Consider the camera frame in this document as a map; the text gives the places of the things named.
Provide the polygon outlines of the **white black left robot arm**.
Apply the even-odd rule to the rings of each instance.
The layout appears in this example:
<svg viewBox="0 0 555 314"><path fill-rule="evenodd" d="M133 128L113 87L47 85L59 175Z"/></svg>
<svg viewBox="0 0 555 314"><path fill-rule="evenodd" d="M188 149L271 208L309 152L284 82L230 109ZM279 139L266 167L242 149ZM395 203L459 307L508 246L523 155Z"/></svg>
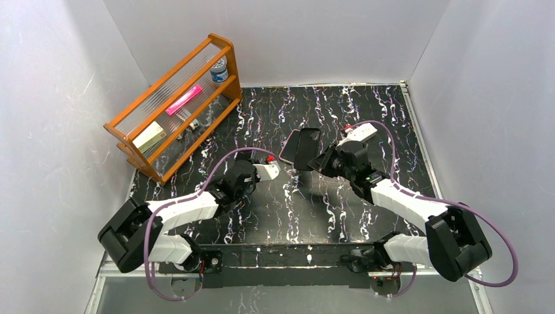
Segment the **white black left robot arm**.
<svg viewBox="0 0 555 314"><path fill-rule="evenodd" d="M217 217L252 194L257 183L279 175L274 159L258 162L238 157L220 177L210 180L201 193L162 201L128 198L99 231L98 241L122 273L150 262L188 267L200 250L185 235L170 235L180 226Z"/></svg>

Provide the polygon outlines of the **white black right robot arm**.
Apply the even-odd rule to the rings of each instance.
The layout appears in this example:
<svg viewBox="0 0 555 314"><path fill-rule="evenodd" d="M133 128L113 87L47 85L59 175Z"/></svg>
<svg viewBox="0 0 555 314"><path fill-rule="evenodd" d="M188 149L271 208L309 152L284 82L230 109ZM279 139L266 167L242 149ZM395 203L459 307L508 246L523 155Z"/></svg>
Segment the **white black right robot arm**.
<svg viewBox="0 0 555 314"><path fill-rule="evenodd" d="M391 233L376 241L374 252L387 264L423 264L435 268L443 278L457 281L493 255L474 214L460 204L425 200L397 186L388 174L371 165L367 148L359 141L330 145L310 160L308 167L326 177L347 180L357 196L424 232L423 236Z"/></svg>

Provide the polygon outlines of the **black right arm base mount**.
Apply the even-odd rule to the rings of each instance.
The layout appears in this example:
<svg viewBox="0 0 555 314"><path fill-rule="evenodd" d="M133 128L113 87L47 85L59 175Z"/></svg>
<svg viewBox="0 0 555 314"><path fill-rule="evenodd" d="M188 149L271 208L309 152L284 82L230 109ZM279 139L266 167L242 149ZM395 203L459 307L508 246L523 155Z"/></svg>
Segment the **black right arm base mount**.
<svg viewBox="0 0 555 314"><path fill-rule="evenodd" d="M352 249L348 254L340 256L340 264L353 273L368 273L381 270L376 261L374 249Z"/></svg>

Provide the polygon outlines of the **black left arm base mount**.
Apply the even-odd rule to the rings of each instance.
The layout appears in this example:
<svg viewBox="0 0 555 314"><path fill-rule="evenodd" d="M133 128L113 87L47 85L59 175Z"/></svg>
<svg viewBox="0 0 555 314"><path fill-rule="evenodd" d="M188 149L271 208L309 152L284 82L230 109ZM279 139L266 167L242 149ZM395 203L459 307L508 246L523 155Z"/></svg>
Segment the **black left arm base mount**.
<svg viewBox="0 0 555 314"><path fill-rule="evenodd" d="M220 273L223 268L223 252L220 249L203 249L200 253L199 272L202 274Z"/></svg>

